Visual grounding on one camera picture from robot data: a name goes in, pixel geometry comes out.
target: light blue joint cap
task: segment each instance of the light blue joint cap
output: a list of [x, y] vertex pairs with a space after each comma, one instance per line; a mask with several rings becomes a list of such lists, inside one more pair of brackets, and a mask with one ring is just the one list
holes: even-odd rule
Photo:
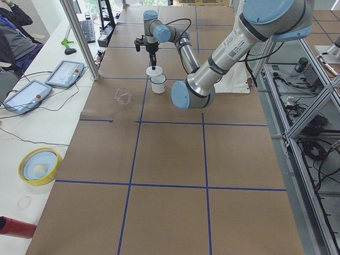
[[178, 109], [188, 109], [190, 105], [190, 96], [185, 81], [176, 81], [171, 89], [172, 103]]
[[185, 32], [188, 40], [190, 41], [190, 33], [188, 31]]
[[262, 25], [281, 18], [292, 7], [295, 0], [246, 0], [244, 18], [252, 24]]
[[166, 25], [156, 26], [153, 34], [156, 40], [160, 41], [161, 43], [165, 43], [166, 41], [169, 41], [171, 37], [171, 31], [169, 27]]
[[293, 41], [307, 37], [310, 33], [312, 33], [312, 25], [310, 27], [306, 27], [300, 30], [296, 30], [289, 33], [284, 33], [279, 36], [272, 36], [271, 40], [275, 43], [279, 43], [281, 41]]
[[145, 11], [143, 14], [144, 20], [154, 20], [158, 18], [158, 13], [154, 10]]

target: keyboard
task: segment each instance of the keyboard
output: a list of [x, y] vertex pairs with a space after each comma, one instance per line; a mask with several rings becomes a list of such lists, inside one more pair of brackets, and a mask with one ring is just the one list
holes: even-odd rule
[[86, 42], [94, 43], [96, 41], [95, 36], [95, 27], [92, 20], [82, 20], [79, 21], [79, 25], [81, 27], [81, 30], [83, 31], [83, 34], [85, 36]]

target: computer mouse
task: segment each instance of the computer mouse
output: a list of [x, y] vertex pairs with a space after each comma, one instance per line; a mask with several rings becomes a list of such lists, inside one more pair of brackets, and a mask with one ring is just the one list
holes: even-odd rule
[[66, 54], [66, 55], [71, 55], [71, 54], [73, 54], [73, 53], [75, 53], [75, 52], [77, 52], [77, 50], [76, 50], [76, 49], [73, 49], [73, 48], [67, 48], [67, 49], [65, 49], [65, 54]]

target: tablet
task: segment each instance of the tablet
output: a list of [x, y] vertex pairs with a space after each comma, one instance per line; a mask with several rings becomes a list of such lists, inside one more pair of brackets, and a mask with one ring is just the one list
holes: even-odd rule
[[24, 114], [38, 107], [51, 91], [51, 86], [33, 80], [9, 99], [5, 100], [3, 105], [9, 111]]
[[83, 63], [63, 60], [47, 78], [45, 84], [67, 89], [77, 81], [83, 70]]

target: white lid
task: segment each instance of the white lid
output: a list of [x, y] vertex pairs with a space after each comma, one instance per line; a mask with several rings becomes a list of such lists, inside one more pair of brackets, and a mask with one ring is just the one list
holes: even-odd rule
[[162, 73], [163, 73], [163, 69], [158, 65], [155, 66], [154, 70], [152, 70], [152, 66], [149, 66], [147, 68], [147, 75], [149, 75], [150, 77], [159, 76]]

